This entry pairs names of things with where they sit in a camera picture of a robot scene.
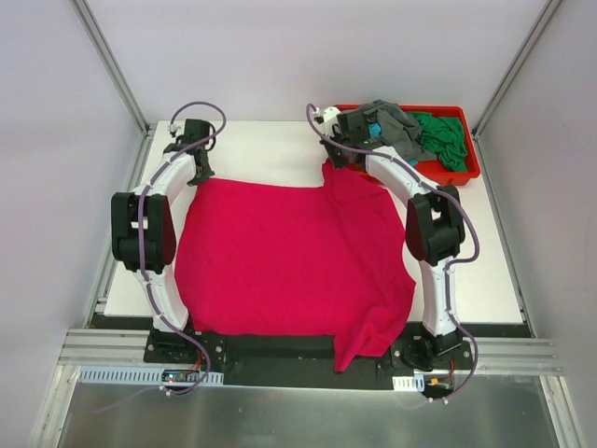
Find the magenta t shirt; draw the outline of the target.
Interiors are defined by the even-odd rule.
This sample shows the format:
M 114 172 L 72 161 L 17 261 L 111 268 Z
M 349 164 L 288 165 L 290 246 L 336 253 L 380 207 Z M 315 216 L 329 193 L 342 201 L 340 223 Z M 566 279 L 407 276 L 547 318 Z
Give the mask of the magenta t shirt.
M 212 179 L 197 189 L 175 281 L 194 328 L 227 336 L 329 336 L 336 371 L 402 333 L 415 283 L 391 195 L 322 167 L 315 188 Z

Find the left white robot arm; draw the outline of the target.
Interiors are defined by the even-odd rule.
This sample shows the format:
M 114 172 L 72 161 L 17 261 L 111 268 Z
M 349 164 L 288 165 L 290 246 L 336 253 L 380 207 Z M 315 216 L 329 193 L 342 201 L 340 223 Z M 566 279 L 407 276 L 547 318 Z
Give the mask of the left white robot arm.
M 188 119 L 183 131 L 162 151 L 157 168 L 131 191 L 111 198 L 111 250 L 141 285 L 152 312 L 153 327 L 172 332 L 164 350 L 175 362 L 195 357 L 196 339 L 182 331 L 189 323 L 174 279 L 177 238 L 171 205 L 183 189 L 196 187 L 214 175 L 208 153 L 215 147 L 215 126 Z

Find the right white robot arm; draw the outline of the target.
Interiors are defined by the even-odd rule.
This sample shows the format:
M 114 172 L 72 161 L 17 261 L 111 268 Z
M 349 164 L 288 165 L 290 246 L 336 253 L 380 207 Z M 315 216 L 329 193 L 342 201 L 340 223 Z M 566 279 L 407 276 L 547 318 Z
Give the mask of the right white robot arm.
M 420 344 L 422 362 L 441 368 L 453 356 L 446 339 L 458 332 L 455 302 L 455 266 L 465 225 L 470 219 L 461 206 L 458 189 L 441 186 L 418 173 L 405 157 L 406 138 L 372 136 L 371 119 L 361 111 L 331 106 L 307 107 L 307 118 L 336 167 L 354 164 L 390 190 L 407 208 L 405 243 L 419 262 L 423 281 L 425 333 Z

